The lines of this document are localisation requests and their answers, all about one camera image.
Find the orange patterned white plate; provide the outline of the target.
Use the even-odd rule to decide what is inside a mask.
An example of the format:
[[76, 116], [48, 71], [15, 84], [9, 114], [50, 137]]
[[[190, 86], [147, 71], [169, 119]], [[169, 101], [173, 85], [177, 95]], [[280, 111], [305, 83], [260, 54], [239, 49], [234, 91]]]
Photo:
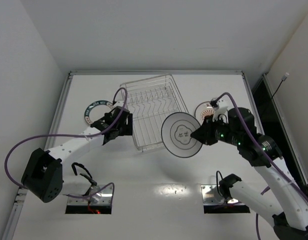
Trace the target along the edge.
[[212, 116], [214, 112], [214, 108], [212, 107], [210, 101], [204, 101], [195, 108], [194, 116], [198, 122], [202, 124], [205, 117]]

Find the metal wire dish rack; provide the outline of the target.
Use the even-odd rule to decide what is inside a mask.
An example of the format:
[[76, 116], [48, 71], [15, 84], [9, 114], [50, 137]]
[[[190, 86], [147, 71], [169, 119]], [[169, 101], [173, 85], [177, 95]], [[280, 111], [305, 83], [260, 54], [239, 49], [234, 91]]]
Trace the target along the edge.
[[132, 113], [133, 141], [139, 152], [164, 146], [161, 128], [164, 120], [177, 112], [188, 113], [181, 92], [171, 74], [125, 82], [126, 108]]

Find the black line patterned plate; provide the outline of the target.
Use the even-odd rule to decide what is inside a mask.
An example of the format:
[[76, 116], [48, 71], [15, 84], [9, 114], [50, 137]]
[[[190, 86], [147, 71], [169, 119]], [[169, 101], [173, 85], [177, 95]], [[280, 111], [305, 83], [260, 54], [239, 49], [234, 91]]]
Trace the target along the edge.
[[161, 139], [165, 148], [179, 158], [191, 158], [202, 148], [203, 144], [191, 137], [199, 129], [200, 123], [186, 112], [170, 114], [161, 127]]

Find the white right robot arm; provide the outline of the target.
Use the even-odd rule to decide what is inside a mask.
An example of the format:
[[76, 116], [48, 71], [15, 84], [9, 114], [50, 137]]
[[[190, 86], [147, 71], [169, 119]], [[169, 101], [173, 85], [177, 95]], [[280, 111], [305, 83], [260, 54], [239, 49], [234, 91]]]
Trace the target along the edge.
[[282, 151], [275, 141], [256, 132], [254, 116], [248, 109], [230, 109], [227, 122], [219, 119], [216, 109], [214, 115], [205, 117], [191, 137], [207, 146], [219, 141], [236, 146], [238, 153], [265, 180], [277, 202], [266, 199], [233, 173], [218, 184], [225, 199], [234, 198], [247, 205], [267, 221], [280, 240], [308, 240], [308, 197], [289, 176]]

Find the green rimmed white plate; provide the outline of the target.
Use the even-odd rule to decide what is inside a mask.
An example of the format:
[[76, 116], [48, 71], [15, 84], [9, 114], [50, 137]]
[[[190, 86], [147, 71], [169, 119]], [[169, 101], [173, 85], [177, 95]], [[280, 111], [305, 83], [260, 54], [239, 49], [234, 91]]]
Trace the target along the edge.
[[88, 125], [102, 118], [105, 113], [113, 109], [113, 104], [107, 100], [97, 100], [92, 102], [84, 111], [84, 120]]

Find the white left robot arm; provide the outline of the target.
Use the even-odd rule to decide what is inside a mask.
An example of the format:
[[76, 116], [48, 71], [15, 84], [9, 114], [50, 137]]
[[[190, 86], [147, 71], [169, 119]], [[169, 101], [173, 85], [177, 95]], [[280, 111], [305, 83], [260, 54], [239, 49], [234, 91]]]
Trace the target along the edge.
[[51, 202], [59, 195], [91, 199], [102, 189], [78, 160], [94, 148], [132, 134], [132, 113], [117, 106], [93, 122], [81, 135], [47, 150], [34, 150], [21, 183], [44, 203]]

